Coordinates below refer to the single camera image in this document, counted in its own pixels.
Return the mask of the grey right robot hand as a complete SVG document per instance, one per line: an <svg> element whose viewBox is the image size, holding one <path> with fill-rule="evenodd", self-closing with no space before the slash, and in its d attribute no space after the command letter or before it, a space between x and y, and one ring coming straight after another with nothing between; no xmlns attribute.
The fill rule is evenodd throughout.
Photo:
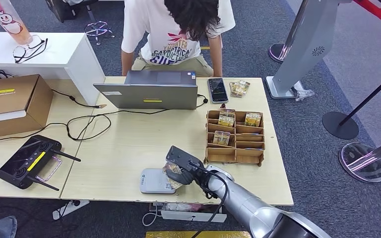
<svg viewBox="0 0 381 238"><path fill-rule="evenodd" d="M201 170L191 170L186 171L184 170L181 174L175 173L170 169L166 170L166 175L171 180L178 182L183 185L189 185L193 181L195 181L198 185L200 185L204 180L204 173Z"/></svg>

